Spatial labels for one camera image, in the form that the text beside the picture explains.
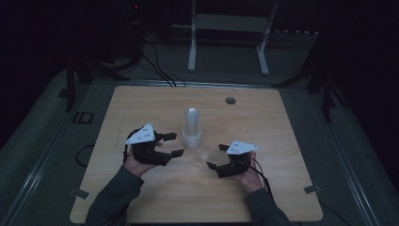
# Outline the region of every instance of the gray sleeve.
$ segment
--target gray sleeve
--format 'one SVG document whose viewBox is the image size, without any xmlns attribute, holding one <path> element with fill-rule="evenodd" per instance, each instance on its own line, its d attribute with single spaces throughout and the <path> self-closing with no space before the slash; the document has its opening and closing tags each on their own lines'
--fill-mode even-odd
<svg viewBox="0 0 399 226">
<path fill-rule="evenodd" d="M 250 193 L 247 198 L 252 225 L 291 225 L 290 220 L 277 206 L 267 191 L 262 188 Z"/>
<path fill-rule="evenodd" d="M 97 195 L 96 200 L 88 209 L 86 226 L 101 226 L 121 216 L 121 221 L 126 220 L 125 206 L 135 199 L 144 184 L 141 178 L 135 176 L 124 166 Z"/>
</svg>

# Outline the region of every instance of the robotic hand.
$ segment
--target robotic hand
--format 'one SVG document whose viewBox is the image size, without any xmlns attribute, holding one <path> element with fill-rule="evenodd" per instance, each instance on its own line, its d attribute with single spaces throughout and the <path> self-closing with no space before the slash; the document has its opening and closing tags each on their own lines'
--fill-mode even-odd
<svg viewBox="0 0 399 226">
<path fill-rule="evenodd" d="M 230 146 L 219 144 L 219 150 L 226 152 Z M 206 162 L 208 168 L 215 170 L 219 178 L 240 175 L 246 172 L 250 166 L 249 153 L 228 154 L 230 163 L 222 166 L 217 166 L 214 163 Z"/>
<path fill-rule="evenodd" d="M 183 155 L 184 149 L 172 151 L 171 153 L 160 153 L 155 150 L 156 144 L 163 139 L 164 141 L 176 139 L 176 133 L 158 134 L 152 130 L 151 124 L 147 124 L 140 129 L 135 129 L 126 140 L 123 152 L 123 163 L 128 155 L 128 145 L 131 144 L 132 155 L 135 160 L 142 164 L 166 166 L 172 158 Z"/>
</svg>

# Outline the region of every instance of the wire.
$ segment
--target wire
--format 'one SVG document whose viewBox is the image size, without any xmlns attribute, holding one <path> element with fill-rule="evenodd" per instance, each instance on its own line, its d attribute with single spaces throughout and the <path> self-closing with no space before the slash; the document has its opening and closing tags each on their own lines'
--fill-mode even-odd
<svg viewBox="0 0 399 226">
<path fill-rule="evenodd" d="M 160 75 L 165 81 L 167 81 L 171 87 L 177 87 L 175 80 L 173 78 L 171 78 L 171 76 L 173 76 L 175 79 L 181 81 L 184 84 L 184 86 L 185 86 L 185 82 L 181 78 L 179 78 L 179 76 L 177 76 L 176 74 L 165 73 L 164 71 L 162 71 L 161 67 L 159 66 L 158 51 L 156 50 L 155 45 L 153 45 L 152 43 L 150 43 L 147 40 L 144 40 L 144 43 L 149 44 L 153 48 L 153 50 L 155 52 L 155 63 L 156 64 L 152 63 L 146 56 L 144 56 L 144 54 L 142 54 L 142 56 L 152 65 L 152 67 L 154 68 L 155 72 L 158 75 Z"/>
<path fill-rule="evenodd" d="M 261 165 L 260 165 L 256 160 L 255 160 L 255 162 L 258 164 L 258 166 L 259 166 L 259 168 L 261 169 L 261 171 L 258 171 L 256 168 L 254 168 L 254 167 L 252 167 L 252 166 L 250 166 L 250 165 L 248 165 L 248 164 L 246 164 L 246 163 L 244 163 L 244 162 L 241 162 L 241 161 L 232 160 L 232 162 L 239 163 L 239 164 L 241 164 L 241 165 L 247 166 L 247 167 L 249 167 L 250 169 L 252 169 L 252 170 L 254 170 L 255 172 L 257 172 L 257 173 L 263 178 L 263 187 L 267 190 L 267 192 L 269 193 L 270 197 L 274 200 L 274 198 L 273 198 L 273 193 L 272 193 L 272 189 L 271 189 L 271 187 L 270 187 L 269 181 L 268 181 L 267 178 L 263 175 L 262 167 L 261 167 Z"/>
<path fill-rule="evenodd" d="M 82 153 L 82 151 L 84 151 L 84 150 L 87 149 L 87 148 L 94 148 L 94 145 L 91 144 L 91 145 L 87 145 L 87 146 L 81 148 L 81 149 L 77 152 L 77 154 L 76 154 L 76 156 L 75 156 L 76 163 L 77 163 L 79 166 L 82 166 L 82 167 L 84 167 L 84 168 L 86 168 L 88 165 L 83 164 L 83 163 L 79 160 L 79 155 Z"/>
</svg>

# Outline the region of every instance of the metal stand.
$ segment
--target metal stand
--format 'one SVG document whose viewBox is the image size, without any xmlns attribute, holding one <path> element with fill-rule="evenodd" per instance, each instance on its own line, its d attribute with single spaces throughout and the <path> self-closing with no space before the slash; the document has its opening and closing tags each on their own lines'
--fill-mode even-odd
<svg viewBox="0 0 399 226">
<path fill-rule="evenodd" d="M 264 47 L 270 34 L 273 19 L 277 10 L 277 3 L 273 4 L 270 15 L 266 17 L 244 17 L 244 16 L 227 16 L 214 14 L 197 14 L 196 0 L 192 0 L 192 17 L 191 17 L 191 46 L 188 57 L 188 70 L 193 72 L 196 69 L 197 54 L 197 29 L 213 29 L 213 30 L 229 30 L 229 31 L 247 31 L 247 32 L 263 32 L 263 40 L 256 47 L 259 64 L 263 75 L 269 75 L 266 59 L 264 57 Z"/>
</svg>

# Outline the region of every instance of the black device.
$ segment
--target black device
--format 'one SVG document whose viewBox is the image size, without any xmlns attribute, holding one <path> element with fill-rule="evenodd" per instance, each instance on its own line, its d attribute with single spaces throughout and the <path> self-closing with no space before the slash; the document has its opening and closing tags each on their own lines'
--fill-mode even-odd
<svg viewBox="0 0 399 226">
<path fill-rule="evenodd" d="M 219 150 L 226 152 L 230 146 L 219 144 Z M 206 162 L 208 168 L 215 170 L 219 178 L 240 175 L 246 172 L 250 166 L 249 153 L 228 154 L 230 163 L 217 166 L 214 163 Z"/>
<path fill-rule="evenodd" d="M 127 138 L 129 139 L 134 133 L 139 130 L 140 129 L 135 129 Z M 131 150 L 135 160 L 147 165 L 166 166 L 170 159 L 183 155 L 184 149 L 175 150 L 171 153 L 160 153 L 155 150 L 156 144 L 161 139 L 163 139 L 164 141 L 174 140 L 177 136 L 176 133 L 158 134 L 156 133 L 156 131 L 153 131 L 153 134 L 155 137 L 155 140 L 153 141 L 132 144 Z M 125 150 L 123 152 L 123 164 L 125 163 L 126 158 L 129 156 L 130 155 L 128 155 L 128 145 L 125 145 Z"/>
</svg>

